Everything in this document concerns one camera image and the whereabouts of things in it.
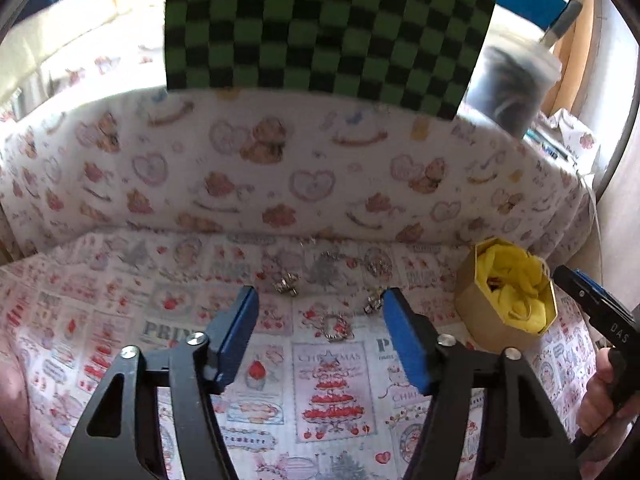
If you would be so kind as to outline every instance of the metal screw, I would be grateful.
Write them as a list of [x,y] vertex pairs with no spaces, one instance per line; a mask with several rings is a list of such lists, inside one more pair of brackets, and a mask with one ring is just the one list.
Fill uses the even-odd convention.
[[196,346],[201,343],[204,343],[206,339],[207,339],[207,335],[204,332],[194,332],[193,334],[190,334],[188,336],[187,344],[191,346]]
[[511,361],[519,361],[520,358],[522,357],[520,350],[518,350],[517,348],[505,349],[504,355],[507,357],[507,359],[510,359]]
[[120,350],[120,356],[125,359],[131,359],[138,355],[138,347],[137,346],[125,346],[122,350]]
[[456,344],[456,338],[451,334],[440,334],[438,336],[438,344],[442,346],[454,346]]

